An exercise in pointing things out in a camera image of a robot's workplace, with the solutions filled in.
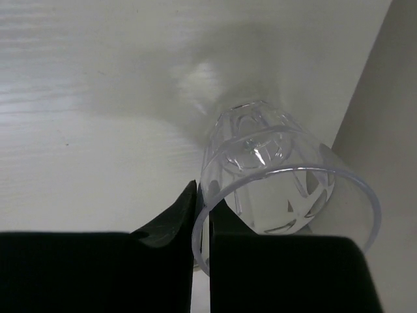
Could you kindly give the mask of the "clear plastic cup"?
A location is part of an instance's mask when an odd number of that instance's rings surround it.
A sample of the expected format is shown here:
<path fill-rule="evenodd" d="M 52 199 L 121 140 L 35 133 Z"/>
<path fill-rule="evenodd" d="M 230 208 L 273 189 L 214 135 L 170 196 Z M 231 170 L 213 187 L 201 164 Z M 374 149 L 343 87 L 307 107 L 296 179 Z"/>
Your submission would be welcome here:
<path fill-rule="evenodd" d="M 259 235 L 335 235 L 367 252 L 381 227 L 373 189 L 287 112 L 263 101 L 222 112 L 205 147 L 192 232 L 209 271 L 209 215 L 221 207 Z"/>

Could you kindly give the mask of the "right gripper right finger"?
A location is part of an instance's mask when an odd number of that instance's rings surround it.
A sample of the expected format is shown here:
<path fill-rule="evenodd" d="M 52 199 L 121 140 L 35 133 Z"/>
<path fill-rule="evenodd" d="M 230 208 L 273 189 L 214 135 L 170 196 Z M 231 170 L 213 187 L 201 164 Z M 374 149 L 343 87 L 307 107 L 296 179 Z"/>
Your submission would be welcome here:
<path fill-rule="evenodd" d="M 259 235 L 225 201 L 210 212 L 212 312 L 381 312 L 361 250 L 348 238 Z"/>

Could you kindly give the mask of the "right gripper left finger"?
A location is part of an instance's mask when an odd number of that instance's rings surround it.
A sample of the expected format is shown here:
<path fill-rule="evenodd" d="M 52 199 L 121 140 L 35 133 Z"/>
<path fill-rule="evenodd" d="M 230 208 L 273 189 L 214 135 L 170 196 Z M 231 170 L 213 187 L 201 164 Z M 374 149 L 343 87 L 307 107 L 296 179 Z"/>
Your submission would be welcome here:
<path fill-rule="evenodd" d="M 1 234 L 2 312 L 189 312 L 197 185 L 132 232 Z"/>

